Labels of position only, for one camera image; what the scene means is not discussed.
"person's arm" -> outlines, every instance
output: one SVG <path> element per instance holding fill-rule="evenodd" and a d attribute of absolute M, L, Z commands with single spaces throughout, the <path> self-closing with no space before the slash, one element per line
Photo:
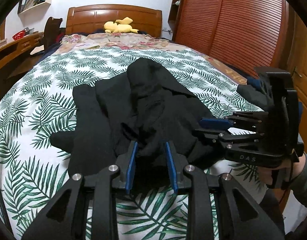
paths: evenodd
<path fill-rule="evenodd" d="M 290 167 L 290 160 L 283 161 L 282 165 L 275 169 L 258 167 L 259 178 L 262 182 L 271 185 L 272 170 Z M 299 158 L 299 163 L 294 163 L 292 179 L 293 181 L 290 184 L 290 189 L 293 190 L 293 194 L 296 199 L 307 208 L 307 154 L 304 154 L 302 157 Z"/>
<path fill-rule="evenodd" d="M 304 154 L 305 163 L 299 175 L 290 184 L 295 198 L 307 208 L 307 154 Z"/>

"desk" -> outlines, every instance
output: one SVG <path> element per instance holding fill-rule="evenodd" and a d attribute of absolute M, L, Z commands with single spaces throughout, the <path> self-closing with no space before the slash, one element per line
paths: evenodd
<path fill-rule="evenodd" d="M 25 72 L 15 76 L 10 74 L 24 64 L 34 66 L 34 59 L 30 58 L 30 52 L 39 45 L 42 37 L 43 32 L 30 34 L 0 47 L 0 100 L 25 75 Z"/>

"metal screw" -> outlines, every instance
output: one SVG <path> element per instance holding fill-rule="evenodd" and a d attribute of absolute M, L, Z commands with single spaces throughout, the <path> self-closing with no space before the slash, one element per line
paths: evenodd
<path fill-rule="evenodd" d="M 229 173 L 224 173 L 223 175 L 222 175 L 222 178 L 224 179 L 224 180 L 231 180 L 232 179 L 232 175 L 231 174 L 229 174 Z"/>
<path fill-rule="evenodd" d="M 80 180 L 81 177 L 82 177 L 82 176 L 81 176 L 80 173 L 76 173 L 76 174 L 73 174 L 73 175 L 72 175 L 72 179 L 73 179 L 73 180 Z"/>
<path fill-rule="evenodd" d="M 116 171 L 118 169 L 118 166 L 117 165 L 110 165 L 108 169 L 109 169 L 109 171 Z"/>
<path fill-rule="evenodd" d="M 187 165 L 187 166 L 185 167 L 185 169 L 186 169 L 186 171 L 194 171 L 194 170 L 195 170 L 195 166 L 193 166 L 193 165 Z"/>

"bed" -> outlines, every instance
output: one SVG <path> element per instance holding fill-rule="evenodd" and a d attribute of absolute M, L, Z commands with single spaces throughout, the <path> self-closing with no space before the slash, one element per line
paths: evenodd
<path fill-rule="evenodd" d="M 130 17 L 146 34 L 94 33 L 107 21 Z M 126 70 L 140 57 L 166 67 L 217 117 L 233 111 L 259 111 L 236 92 L 245 79 L 221 62 L 159 37 L 162 12 L 130 5 L 90 5 L 69 8 L 61 47 L 19 80 L 0 102 L 0 187 L 13 234 L 20 239 L 37 213 L 68 179 L 70 155 L 50 145 L 49 136 L 74 130 L 76 107 L 72 88 L 93 85 Z M 231 172 L 259 203 L 265 192 L 256 168 L 226 160 L 205 172 Z M 218 239 L 213 196 L 214 237 Z M 119 237 L 185 239 L 188 198 L 169 187 L 147 195 L 117 199 Z M 91 213 L 86 239 L 91 233 Z"/>

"red plastic basket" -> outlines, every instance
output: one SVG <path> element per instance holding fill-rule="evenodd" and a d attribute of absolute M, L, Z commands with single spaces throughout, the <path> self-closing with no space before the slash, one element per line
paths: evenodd
<path fill-rule="evenodd" d="M 25 30 L 18 32 L 17 34 L 15 34 L 14 36 L 12 36 L 12 38 L 16 41 L 18 39 L 21 39 L 24 37 L 24 34 L 26 33 Z"/>

